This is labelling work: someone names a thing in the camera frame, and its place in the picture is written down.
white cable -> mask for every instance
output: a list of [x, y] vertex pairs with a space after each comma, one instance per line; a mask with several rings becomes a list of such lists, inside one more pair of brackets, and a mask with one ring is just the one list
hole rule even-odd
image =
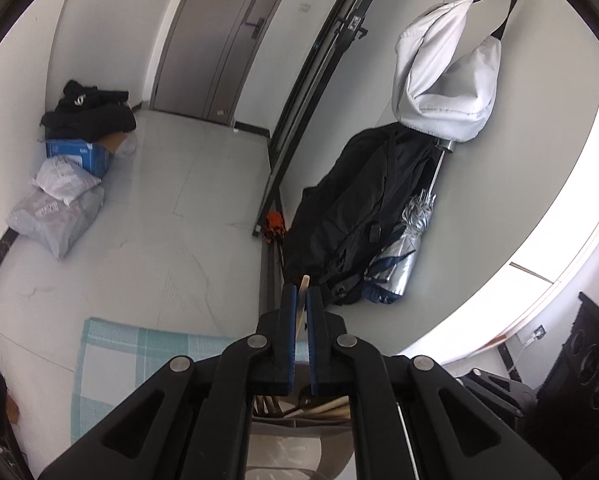
[[537, 341], [537, 336], [533, 335], [528, 341], [526, 341], [524, 343], [524, 345], [521, 347], [521, 350], [519, 351], [519, 353], [517, 354], [517, 357], [515, 359], [513, 359], [513, 366], [511, 366], [508, 369], [508, 373], [511, 373], [513, 371], [513, 368], [515, 368], [517, 366], [517, 363], [519, 361], [519, 358], [521, 357], [522, 352], [528, 348], [529, 346], [531, 346], [532, 342]]

silver screw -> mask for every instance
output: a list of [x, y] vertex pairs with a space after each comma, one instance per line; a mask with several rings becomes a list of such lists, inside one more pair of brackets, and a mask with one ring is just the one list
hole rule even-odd
[[433, 369], [435, 366], [435, 361], [428, 357], [428, 355], [418, 355], [415, 359], [413, 359], [413, 364], [418, 370], [427, 372], [428, 370]]
[[185, 372], [188, 368], [190, 368], [190, 359], [188, 357], [179, 355], [170, 360], [170, 370], [174, 372]]
[[357, 344], [357, 338], [351, 334], [337, 336], [337, 344], [343, 348], [352, 348]]
[[267, 343], [268, 339], [261, 334], [253, 334], [248, 338], [248, 346], [250, 348], [264, 348]]

floor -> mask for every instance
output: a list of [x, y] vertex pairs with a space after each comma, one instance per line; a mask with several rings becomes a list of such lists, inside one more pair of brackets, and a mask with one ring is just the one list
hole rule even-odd
[[88, 317], [205, 335], [256, 327], [262, 246], [250, 233], [269, 172], [265, 139], [148, 111], [137, 137], [64, 260], [20, 237], [0, 269], [0, 370], [35, 476], [70, 444]]

green and white cloth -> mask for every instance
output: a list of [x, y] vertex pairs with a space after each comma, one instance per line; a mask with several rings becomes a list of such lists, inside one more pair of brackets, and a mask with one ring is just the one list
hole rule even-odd
[[[84, 322], [74, 373], [71, 443], [108, 415], [172, 357], [201, 361], [220, 355], [236, 339], [162, 332], [90, 318]], [[298, 344], [296, 360], [308, 361]]]

silver umbrella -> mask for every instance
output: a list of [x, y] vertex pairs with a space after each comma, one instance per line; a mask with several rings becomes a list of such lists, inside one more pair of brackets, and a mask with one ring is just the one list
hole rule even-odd
[[409, 200], [402, 211], [402, 219], [366, 269], [361, 295], [367, 300], [390, 304], [404, 295], [417, 260], [422, 234], [428, 229], [433, 215], [436, 197], [433, 186], [444, 154], [445, 150], [442, 150], [429, 188], [422, 189], [418, 196]]

